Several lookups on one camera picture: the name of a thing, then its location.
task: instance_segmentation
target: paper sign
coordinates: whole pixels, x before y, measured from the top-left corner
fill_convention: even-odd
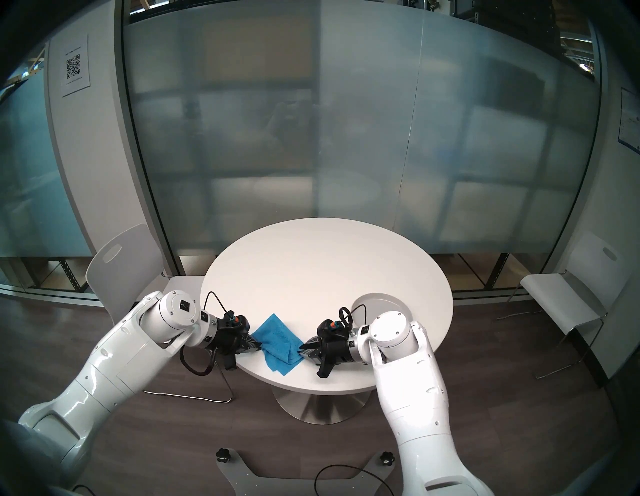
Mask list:
[[[87,52],[89,35],[83,35],[69,44],[62,57],[62,96],[91,86],[89,82],[89,59]]]
[[[640,98],[622,88],[618,142],[640,154]]]

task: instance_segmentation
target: frosted glass wall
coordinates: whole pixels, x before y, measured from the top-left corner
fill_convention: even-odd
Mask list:
[[[310,216],[431,253],[548,252],[598,86],[445,15],[360,0],[210,4],[125,27],[134,124],[178,254]]]
[[[60,179],[44,73],[0,105],[0,257],[90,257]]]

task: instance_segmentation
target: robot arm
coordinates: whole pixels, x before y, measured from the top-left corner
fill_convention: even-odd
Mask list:
[[[93,348],[80,373],[56,399],[26,410],[18,423],[51,461],[46,482],[69,487],[89,461],[93,440],[111,413],[142,391],[183,346],[220,348],[233,358],[238,349],[258,349],[248,338],[243,316],[218,319],[201,312],[184,291],[145,296]],[[160,344],[171,340],[166,348]]]
[[[447,388],[423,326],[400,312],[386,312],[353,330],[349,314],[342,308],[340,321],[323,322],[318,338],[301,352],[320,365],[320,377],[341,362],[373,365],[378,399],[398,444],[403,494],[493,496],[458,457]]]

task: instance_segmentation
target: wooden floor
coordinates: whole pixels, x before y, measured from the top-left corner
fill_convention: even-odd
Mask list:
[[[509,305],[515,312],[534,303]],[[503,305],[454,308],[451,329],[436,352],[449,391],[452,434],[461,460],[496,496],[552,495],[617,442],[618,428],[605,391],[583,365],[533,379],[534,369],[575,359],[567,345],[540,362],[562,337],[553,322],[544,314],[495,322],[503,313]],[[0,394],[10,420],[60,394],[111,327],[101,309],[36,301],[0,298],[0,315]],[[188,358],[202,365],[203,357]],[[80,482],[97,496],[231,496],[214,462],[220,447],[235,448],[257,475],[268,477],[313,478],[331,463],[362,466],[376,451],[397,454],[375,392],[352,419],[312,426],[288,416],[265,383],[240,370],[227,377],[236,393],[231,404],[148,394],[129,400],[98,435]],[[225,397],[218,375],[194,376],[177,357],[151,387]],[[400,495],[399,465],[388,481]]]

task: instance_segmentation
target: round table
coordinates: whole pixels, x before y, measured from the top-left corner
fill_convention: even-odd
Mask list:
[[[209,291],[215,291],[227,309],[244,315],[252,330],[276,314],[303,342],[316,335],[325,319],[337,320],[340,307],[352,309],[368,294],[390,295],[404,303],[434,350],[446,336],[453,313],[449,283],[424,250],[382,227],[337,218],[285,221],[238,239],[207,271],[202,306]],[[354,312],[355,324],[364,323],[358,313],[362,310]],[[223,313],[214,298],[209,298],[207,311]],[[377,315],[368,313],[370,323]],[[371,365],[339,364],[321,379],[317,365],[308,359],[285,376],[272,371],[260,351],[237,355],[236,362],[271,384],[285,411],[314,424],[354,415],[376,386]]]

